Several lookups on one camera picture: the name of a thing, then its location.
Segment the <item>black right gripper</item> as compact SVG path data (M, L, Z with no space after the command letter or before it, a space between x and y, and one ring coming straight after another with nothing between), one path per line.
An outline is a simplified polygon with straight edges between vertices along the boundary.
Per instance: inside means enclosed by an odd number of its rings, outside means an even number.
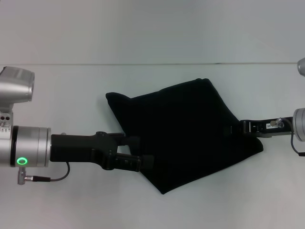
M270 138L273 136L290 135L292 117L266 119L266 120L243 120L242 124L228 125L224 127L224 136L242 136Z

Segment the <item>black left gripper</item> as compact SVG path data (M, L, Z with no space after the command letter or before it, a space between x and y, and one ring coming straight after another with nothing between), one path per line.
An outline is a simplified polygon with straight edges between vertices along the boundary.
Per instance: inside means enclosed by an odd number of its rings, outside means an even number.
M152 155L132 156L117 153L118 146L139 149L140 145L139 137L124 136L123 133L96 132L90 136L52 135L50 161L94 163L104 170L139 172L141 169L152 169Z

